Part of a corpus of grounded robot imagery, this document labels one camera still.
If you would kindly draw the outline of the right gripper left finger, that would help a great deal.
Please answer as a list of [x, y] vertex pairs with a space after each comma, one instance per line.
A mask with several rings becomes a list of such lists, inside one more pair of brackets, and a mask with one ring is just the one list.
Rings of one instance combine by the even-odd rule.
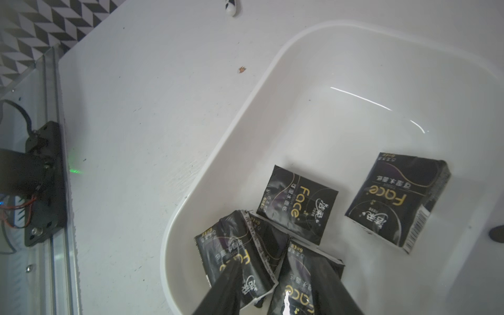
[[239, 314], [242, 280], [240, 263], [228, 263], [193, 314]]

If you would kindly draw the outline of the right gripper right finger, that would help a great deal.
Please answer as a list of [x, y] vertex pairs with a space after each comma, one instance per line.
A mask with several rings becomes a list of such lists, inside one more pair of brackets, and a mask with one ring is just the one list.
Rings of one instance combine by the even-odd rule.
[[364, 314], [331, 266], [316, 265], [311, 278], [312, 296], [317, 314]]

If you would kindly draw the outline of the white plastic storage box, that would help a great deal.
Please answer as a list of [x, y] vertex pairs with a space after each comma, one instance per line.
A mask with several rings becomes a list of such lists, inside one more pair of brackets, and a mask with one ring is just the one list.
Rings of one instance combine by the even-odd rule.
[[[345, 211], [379, 153], [444, 160], [451, 179], [411, 253]], [[320, 249], [345, 262], [366, 314], [502, 314], [503, 70], [475, 55], [348, 21], [313, 26], [274, 59], [165, 231], [175, 314], [209, 290], [194, 243], [257, 209], [275, 165], [338, 191]]]

